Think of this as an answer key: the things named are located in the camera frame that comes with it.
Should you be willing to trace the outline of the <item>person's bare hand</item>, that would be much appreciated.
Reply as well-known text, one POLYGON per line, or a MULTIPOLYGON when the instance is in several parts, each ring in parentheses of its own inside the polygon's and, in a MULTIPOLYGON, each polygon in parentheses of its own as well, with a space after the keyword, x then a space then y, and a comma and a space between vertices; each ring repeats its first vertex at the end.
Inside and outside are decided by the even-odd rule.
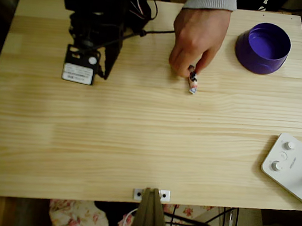
POLYGON ((169 63, 177 75, 189 76, 188 67, 197 61, 195 72, 207 67, 221 48, 232 12, 226 9, 184 8, 174 21, 175 42, 169 63))

